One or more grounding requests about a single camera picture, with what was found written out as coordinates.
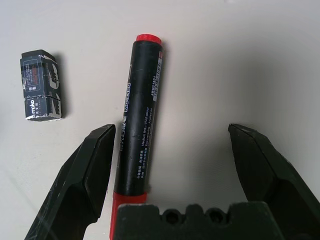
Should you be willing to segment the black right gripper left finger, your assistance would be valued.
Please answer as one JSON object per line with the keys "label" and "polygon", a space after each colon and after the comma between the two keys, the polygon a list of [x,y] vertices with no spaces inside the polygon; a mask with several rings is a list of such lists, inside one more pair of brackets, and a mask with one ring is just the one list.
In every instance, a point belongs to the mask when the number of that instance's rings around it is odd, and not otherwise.
{"label": "black right gripper left finger", "polygon": [[82,240],[101,217],[111,173],[116,126],[93,131],[60,168],[25,239]]}

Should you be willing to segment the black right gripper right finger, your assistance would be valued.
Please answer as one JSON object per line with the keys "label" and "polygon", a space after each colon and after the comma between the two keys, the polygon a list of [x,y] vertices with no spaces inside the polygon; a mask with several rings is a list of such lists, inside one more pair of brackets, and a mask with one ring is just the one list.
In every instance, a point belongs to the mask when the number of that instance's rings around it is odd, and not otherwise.
{"label": "black right gripper right finger", "polygon": [[237,175],[248,201],[264,202],[287,240],[320,238],[320,203],[293,165],[257,130],[228,126]]}

